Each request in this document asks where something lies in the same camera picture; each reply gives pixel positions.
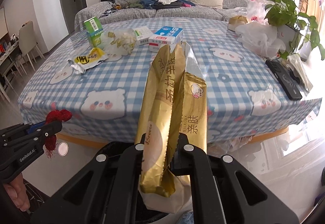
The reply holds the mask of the left human hand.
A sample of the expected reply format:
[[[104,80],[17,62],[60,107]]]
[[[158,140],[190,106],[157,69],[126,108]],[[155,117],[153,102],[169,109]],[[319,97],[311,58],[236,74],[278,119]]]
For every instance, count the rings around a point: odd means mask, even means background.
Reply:
[[[20,209],[22,212],[25,212],[30,208],[30,203],[28,195],[26,193],[26,187],[22,173],[20,173],[13,181],[11,181],[11,183],[3,184],[3,187],[18,209]]]

